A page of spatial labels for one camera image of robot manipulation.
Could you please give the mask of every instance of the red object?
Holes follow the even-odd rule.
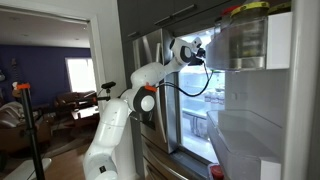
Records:
[[[29,83],[18,84],[18,85],[17,85],[17,89],[18,89],[18,90],[21,90],[21,89],[30,89],[30,84],[29,84]]]
[[[157,88],[153,87],[153,86],[144,86],[144,88],[148,91],[152,91],[152,92],[157,92]]]
[[[224,178],[220,165],[211,166],[210,171],[215,180],[222,180]]]
[[[240,6],[231,6],[231,7],[228,7],[227,9],[223,10],[222,13],[221,13],[221,16],[225,16],[229,13],[231,13],[234,9],[238,8]]]

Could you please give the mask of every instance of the orange object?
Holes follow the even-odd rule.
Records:
[[[18,85],[17,85],[17,89],[18,89],[18,90],[21,90],[21,89],[30,89],[30,84],[29,84],[29,83],[18,84]]]
[[[145,85],[144,88],[148,91],[157,92],[157,88],[149,85]]]
[[[215,180],[223,180],[224,175],[221,170],[220,165],[213,165],[210,167],[210,171],[212,173],[212,176]]]

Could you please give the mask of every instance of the rug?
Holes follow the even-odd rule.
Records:
[[[85,126],[81,128],[68,128],[61,126],[52,132],[50,145],[42,144],[39,146],[41,158],[52,158],[59,154],[76,149],[82,145],[90,144],[95,134],[95,126]],[[5,169],[0,172],[0,179],[6,177],[25,160],[32,159],[29,148],[23,149],[7,157]]]

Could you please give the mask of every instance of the blue wall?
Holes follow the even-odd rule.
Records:
[[[17,62],[19,82],[31,85],[32,105],[52,104],[56,95],[70,91],[66,57],[91,57],[89,48],[62,48],[0,45],[0,70],[6,80],[0,88],[6,102],[15,101],[12,83],[16,80],[12,59]]]

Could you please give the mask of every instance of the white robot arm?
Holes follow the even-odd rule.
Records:
[[[132,88],[126,90],[120,99],[108,101],[100,122],[83,161],[87,180],[117,179],[117,168],[111,159],[114,148],[119,144],[127,118],[132,111],[149,112],[154,107],[152,86],[167,74],[180,71],[192,60],[193,53],[201,46],[200,38],[191,43],[174,39],[170,44],[174,57],[165,66],[153,62],[131,75]]]

